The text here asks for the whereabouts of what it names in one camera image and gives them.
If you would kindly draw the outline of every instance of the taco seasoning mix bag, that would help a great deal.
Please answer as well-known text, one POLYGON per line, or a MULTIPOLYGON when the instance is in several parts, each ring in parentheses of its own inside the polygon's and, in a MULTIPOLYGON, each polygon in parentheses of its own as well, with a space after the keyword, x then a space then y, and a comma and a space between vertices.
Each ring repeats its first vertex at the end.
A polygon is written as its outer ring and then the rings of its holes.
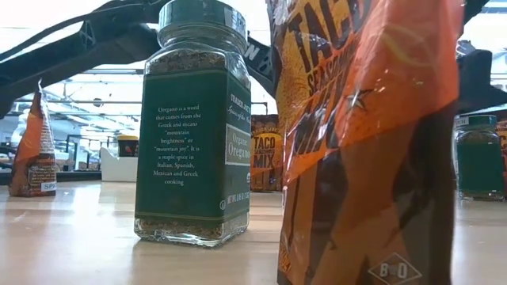
POLYGON ((54 196, 56 194, 55 145, 48 107, 37 91, 14 158, 11 196, 54 196))
POLYGON ((278 131, 278 115, 252 115, 252 192, 280 192, 283 169, 283 140, 278 131))
POLYGON ((451 283, 461 4, 272 1, 279 284, 451 283))

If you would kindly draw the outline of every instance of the wooden table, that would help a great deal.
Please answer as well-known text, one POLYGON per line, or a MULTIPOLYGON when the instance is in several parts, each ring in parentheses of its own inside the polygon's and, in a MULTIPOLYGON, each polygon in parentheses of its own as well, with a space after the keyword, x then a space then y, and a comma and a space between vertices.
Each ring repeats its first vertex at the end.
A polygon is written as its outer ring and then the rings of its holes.
MULTIPOLYGON (((134 184, 60 183, 53 198, 9 198, 0 187, 0 284, 276 284, 279 194, 253 194, 249 230, 208 250, 139 241, 134 191, 134 184)), ((456 223, 454 284, 505 284, 507 205, 459 204, 456 223)))

